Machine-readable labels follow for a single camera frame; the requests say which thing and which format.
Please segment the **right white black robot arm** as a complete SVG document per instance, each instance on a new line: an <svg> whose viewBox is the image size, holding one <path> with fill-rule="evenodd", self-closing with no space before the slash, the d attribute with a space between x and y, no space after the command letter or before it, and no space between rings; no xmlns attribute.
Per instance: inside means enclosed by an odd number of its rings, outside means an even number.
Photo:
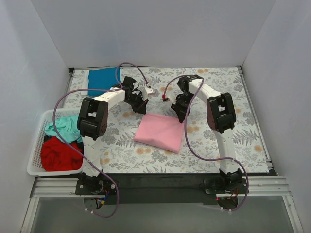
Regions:
<svg viewBox="0 0 311 233"><path fill-rule="evenodd" d="M206 104L207 123L214 132L220 158L220 177L214 187L231 193L242 183L242 171L235 161L235 147L233 140L236 113L229 93L221 93L204 83L204 78L198 75L181 75L176 77L177 85L182 91L176 97L165 97L163 100L172 102L171 108L176 112L180 123L185 123L190 106L195 97Z"/></svg>

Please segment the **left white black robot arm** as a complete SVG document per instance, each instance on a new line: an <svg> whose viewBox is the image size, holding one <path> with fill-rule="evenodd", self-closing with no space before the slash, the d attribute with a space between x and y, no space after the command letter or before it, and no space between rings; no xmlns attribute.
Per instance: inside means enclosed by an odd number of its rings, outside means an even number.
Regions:
<svg viewBox="0 0 311 233"><path fill-rule="evenodd" d="M99 194L103 190L103 181L97 176L102 171L100 162L100 143L108 126L108 111L120 102L129 104L135 113L146 114L148 96L153 94L153 89L146 85L139 89L135 87L137 81L126 76L123 82L113 86L109 91L94 98L84 98L77 120L80 130L84 159L86 161L84 173L90 178L86 187L92 194Z"/></svg>

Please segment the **pink t shirt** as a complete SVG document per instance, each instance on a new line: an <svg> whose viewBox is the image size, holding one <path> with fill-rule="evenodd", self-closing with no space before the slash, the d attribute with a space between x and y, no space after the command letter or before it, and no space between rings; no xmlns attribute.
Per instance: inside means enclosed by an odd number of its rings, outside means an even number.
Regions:
<svg viewBox="0 0 311 233"><path fill-rule="evenodd" d="M177 118L155 113L142 117L134 140L173 153L179 153L184 124Z"/></svg>

